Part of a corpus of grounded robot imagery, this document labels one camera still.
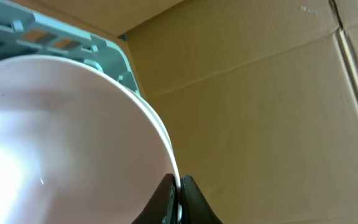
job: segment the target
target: white scuff mark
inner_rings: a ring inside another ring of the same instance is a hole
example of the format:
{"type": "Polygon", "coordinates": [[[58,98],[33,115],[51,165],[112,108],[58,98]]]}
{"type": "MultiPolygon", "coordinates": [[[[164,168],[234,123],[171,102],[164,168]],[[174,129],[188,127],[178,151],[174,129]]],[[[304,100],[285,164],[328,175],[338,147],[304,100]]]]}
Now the white scuff mark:
{"type": "Polygon", "coordinates": [[[307,6],[299,7],[300,10],[307,12],[308,14],[316,15],[318,11],[316,9],[309,8],[307,6]]]}

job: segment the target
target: plastic crate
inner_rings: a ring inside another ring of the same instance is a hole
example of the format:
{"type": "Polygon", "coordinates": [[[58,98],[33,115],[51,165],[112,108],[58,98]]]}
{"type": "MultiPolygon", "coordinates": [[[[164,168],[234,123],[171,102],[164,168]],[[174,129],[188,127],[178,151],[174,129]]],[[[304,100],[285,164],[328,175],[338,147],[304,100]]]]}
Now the plastic crate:
{"type": "Polygon", "coordinates": [[[118,45],[0,0],[0,60],[29,54],[56,55],[83,62],[139,94],[131,66],[118,45]]]}

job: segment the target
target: gray plastic crate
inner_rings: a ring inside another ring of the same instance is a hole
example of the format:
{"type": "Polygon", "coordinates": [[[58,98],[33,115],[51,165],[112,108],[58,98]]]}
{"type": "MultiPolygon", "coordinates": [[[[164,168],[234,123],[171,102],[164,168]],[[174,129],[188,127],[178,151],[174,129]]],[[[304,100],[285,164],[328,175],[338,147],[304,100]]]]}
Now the gray plastic crate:
{"type": "Polygon", "coordinates": [[[0,60],[29,54],[56,55],[83,62],[139,94],[131,66],[118,45],[0,0],[0,60]]]}

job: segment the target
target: white bowl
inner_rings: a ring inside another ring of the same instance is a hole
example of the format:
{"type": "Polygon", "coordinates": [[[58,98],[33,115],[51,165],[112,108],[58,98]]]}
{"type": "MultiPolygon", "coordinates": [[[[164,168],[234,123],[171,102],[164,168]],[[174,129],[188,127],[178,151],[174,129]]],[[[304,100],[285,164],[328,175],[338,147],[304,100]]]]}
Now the white bowl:
{"type": "Polygon", "coordinates": [[[130,223],[180,179],[148,104],[60,57],[0,62],[0,223],[130,223]]]}

